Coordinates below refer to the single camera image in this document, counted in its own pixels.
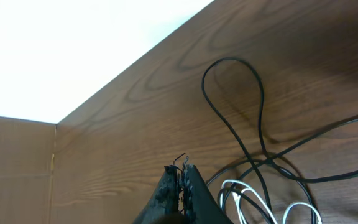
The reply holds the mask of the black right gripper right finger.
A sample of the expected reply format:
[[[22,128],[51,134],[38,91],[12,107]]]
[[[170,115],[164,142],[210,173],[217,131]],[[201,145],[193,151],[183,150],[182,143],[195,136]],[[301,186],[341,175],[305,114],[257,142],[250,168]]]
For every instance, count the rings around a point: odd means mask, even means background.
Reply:
[[[183,206],[188,223],[232,224],[211,195],[197,167],[183,166]]]

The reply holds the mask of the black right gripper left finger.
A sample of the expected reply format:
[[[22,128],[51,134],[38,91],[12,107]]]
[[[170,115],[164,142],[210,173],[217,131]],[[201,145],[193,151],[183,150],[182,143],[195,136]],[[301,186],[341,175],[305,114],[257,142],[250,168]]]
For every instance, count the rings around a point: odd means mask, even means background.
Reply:
[[[168,215],[178,213],[179,180],[178,167],[168,165],[158,182],[150,200],[144,209],[138,214],[133,224],[157,223]]]

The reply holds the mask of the brown cardboard panel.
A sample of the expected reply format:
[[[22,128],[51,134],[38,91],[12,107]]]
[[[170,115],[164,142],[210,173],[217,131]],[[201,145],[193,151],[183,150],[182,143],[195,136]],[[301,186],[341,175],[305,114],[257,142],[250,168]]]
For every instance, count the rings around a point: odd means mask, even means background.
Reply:
[[[0,223],[48,223],[55,126],[0,117]]]

